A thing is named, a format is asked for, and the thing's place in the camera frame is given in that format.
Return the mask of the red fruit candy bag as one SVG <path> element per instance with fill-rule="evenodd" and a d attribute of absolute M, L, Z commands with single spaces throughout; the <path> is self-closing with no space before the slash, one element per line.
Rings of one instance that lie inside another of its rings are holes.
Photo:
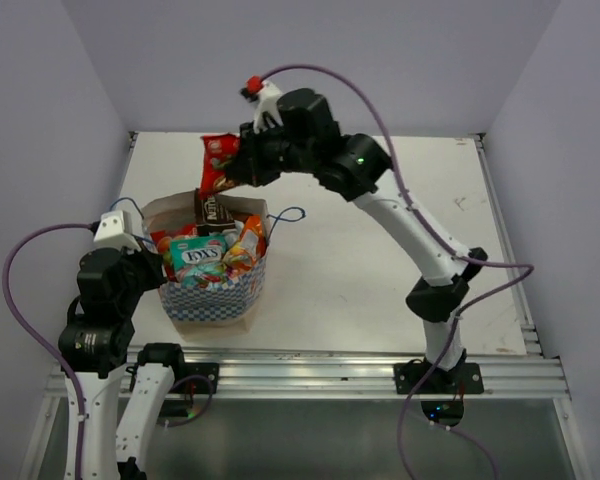
<path fill-rule="evenodd" d="M 194 238 L 198 235 L 197 226 L 194 223 L 174 228 L 163 228 L 150 233 L 157 252 L 162 256 L 166 276 L 170 282 L 175 282 L 175 270 L 171 254 L 171 242 Z"/>

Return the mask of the small red snack packet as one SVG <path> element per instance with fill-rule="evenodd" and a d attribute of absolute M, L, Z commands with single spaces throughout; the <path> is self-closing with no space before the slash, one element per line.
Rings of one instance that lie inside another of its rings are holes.
<path fill-rule="evenodd" d="M 226 167 L 235 159 L 240 138 L 231 133 L 203 135 L 204 147 L 199 197 L 206 198 L 217 193 L 234 189 L 242 183 L 227 176 Z"/>

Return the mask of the orange snack bag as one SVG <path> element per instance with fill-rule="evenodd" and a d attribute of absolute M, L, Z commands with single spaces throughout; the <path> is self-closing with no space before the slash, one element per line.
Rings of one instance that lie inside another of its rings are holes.
<path fill-rule="evenodd" d="M 227 250 L 223 262 L 230 277 L 237 277 L 253 270 L 266 253 L 267 241 L 262 219 L 250 215 L 238 237 Z"/>

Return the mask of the brown Kettle chips bag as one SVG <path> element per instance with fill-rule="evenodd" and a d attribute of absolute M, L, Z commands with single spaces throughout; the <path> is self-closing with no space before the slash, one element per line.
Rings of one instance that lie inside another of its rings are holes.
<path fill-rule="evenodd" d="M 196 189 L 194 212 L 199 236 L 221 234 L 236 228 L 233 215 L 215 195 L 204 194 Z"/>

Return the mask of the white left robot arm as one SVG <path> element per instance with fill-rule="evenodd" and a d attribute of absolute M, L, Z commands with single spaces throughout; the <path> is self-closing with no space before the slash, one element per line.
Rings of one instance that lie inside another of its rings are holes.
<path fill-rule="evenodd" d="M 150 433 L 167 393 L 188 379 L 182 348 L 148 343 L 133 368 L 125 411 L 119 395 L 144 293 L 165 284 L 162 259 L 146 249 L 100 248 L 79 262 L 78 296 L 58 340 L 69 403 L 68 479 L 144 479 Z"/>

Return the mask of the blue checkered paper bag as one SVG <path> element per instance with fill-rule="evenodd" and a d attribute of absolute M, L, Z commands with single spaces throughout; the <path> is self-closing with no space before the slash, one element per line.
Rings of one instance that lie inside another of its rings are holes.
<path fill-rule="evenodd" d="M 193 191 L 155 199 L 142 209 L 143 236 L 157 227 L 184 222 L 193 216 Z M 251 328 L 261 292 L 265 284 L 267 257 L 262 256 L 247 270 L 229 275 L 223 282 L 181 284 L 167 282 L 145 294 L 134 313 L 134 323 L 148 315 L 163 313 L 181 338 L 193 341 L 209 336 L 213 328 L 227 335 Z"/>

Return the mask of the teal Fox's candy bag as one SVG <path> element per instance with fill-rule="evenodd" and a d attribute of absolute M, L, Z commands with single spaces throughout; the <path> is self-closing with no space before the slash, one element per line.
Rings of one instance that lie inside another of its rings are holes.
<path fill-rule="evenodd" d="M 221 235 L 173 240 L 170 252 L 176 280 L 183 286 L 199 288 L 223 284 L 228 278 L 223 262 L 227 249 Z"/>

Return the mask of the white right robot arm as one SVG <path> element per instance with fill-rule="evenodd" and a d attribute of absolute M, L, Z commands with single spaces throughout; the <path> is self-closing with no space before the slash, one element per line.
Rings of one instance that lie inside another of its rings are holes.
<path fill-rule="evenodd" d="M 262 187 L 284 173 L 309 174 L 383 227 L 421 273 L 405 302 L 423 322 L 427 384 L 450 391 L 466 360 L 455 321 L 486 252 L 461 243 L 445 251 L 436 240 L 444 229 L 399 192 L 389 154 L 369 135 L 342 133 L 323 95 L 309 88 L 283 93 L 270 82 L 240 94 L 254 118 L 239 128 L 238 152 L 224 169 L 228 179 Z"/>

